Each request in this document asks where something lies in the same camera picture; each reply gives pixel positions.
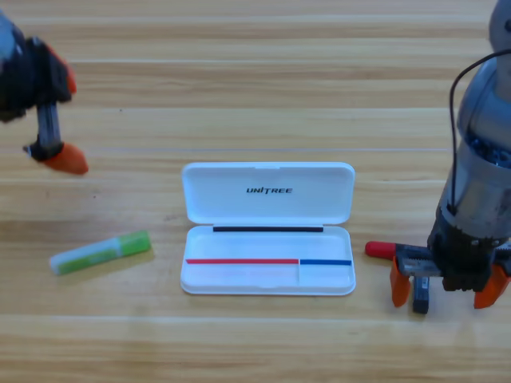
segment glue stick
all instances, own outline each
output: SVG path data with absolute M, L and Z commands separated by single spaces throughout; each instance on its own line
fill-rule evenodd
M 149 233 L 137 231 L 57 254 L 50 259 L 50 266 L 57 275 L 68 274 L 112 259 L 135 255 L 150 248 Z

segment black strip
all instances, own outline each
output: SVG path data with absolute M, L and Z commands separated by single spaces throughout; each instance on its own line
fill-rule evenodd
M 274 232 L 310 232 L 310 233 L 323 233 L 322 227 L 257 227 L 257 226 L 233 226 L 223 227 L 214 226 L 213 231 L 226 232 L 226 231 L 274 231 Z

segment wood grain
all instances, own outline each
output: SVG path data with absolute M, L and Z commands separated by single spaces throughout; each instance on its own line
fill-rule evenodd
M 488 310 L 432 281 L 426 317 L 390 300 L 369 240 L 423 244 L 450 170 L 452 80 L 491 51 L 494 0 L 6 0 L 76 70 L 60 107 L 90 172 L 0 141 L 0 381 L 503 382 L 511 296 Z M 459 101 L 470 76 L 460 85 Z M 180 288 L 196 161 L 343 161 L 357 288 L 345 298 Z M 61 251 L 147 229 L 148 254 L 56 277 Z

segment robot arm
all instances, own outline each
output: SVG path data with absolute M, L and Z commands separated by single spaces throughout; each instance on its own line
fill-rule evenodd
M 511 238 L 511 0 L 497 2 L 489 37 L 494 53 L 478 62 L 484 64 L 463 97 L 461 142 L 427 247 L 394 258 L 395 306 L 408 299 L 409 277 L 440 277 L 446 291 L 472 290 L 478 309 L 492 306 L 511 281 L 511 250 L 501 248 Z
M 0 11 L 0 120 L 38 111 L 38 139 L 24 150 L 53 170 L 82 175 L 88 171 L 83 153 L 63 143 L 57 103 L 71 101 L 77 91 L 70 67 L 43 41 L 25 39 Z

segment open white case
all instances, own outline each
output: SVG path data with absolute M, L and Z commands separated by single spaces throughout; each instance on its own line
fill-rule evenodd
M 182 173 L 190 294 L 345 295 L 355 170 L 339 162 L 195 163 Z

